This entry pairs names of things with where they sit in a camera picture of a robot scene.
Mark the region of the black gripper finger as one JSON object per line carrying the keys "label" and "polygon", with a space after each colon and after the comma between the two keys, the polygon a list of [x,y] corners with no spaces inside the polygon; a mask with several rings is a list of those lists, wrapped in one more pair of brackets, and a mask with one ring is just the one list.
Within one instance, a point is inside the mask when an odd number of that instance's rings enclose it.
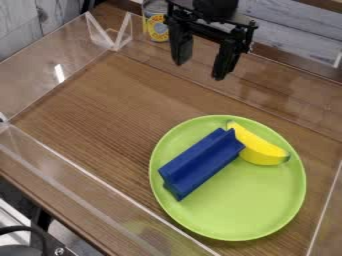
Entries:
{"label": "black gripper finger", "polygon": [[226,75],[234,71],[239,57],[239,42],[235,39],[224,39],[220,43],[211,72],[211,76],[216,81],[223,80]]}
{"label": "black gripper finger", "polygon": [[194,38],[188,27],[176,20],[168,24],[171,57],[177,66],[192,57]]}

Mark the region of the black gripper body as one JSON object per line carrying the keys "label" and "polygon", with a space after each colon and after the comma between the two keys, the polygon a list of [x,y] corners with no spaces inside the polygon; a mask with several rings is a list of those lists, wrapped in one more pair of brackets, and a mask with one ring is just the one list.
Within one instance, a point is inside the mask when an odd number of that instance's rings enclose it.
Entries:
{"label": "black gripper body", "polygon": [[240,52],[250,51],[256,22],[239,14],[239,0],[165,0],[167,18],[187,23],[192,32],[211,40],[224,37],[238,44]]}

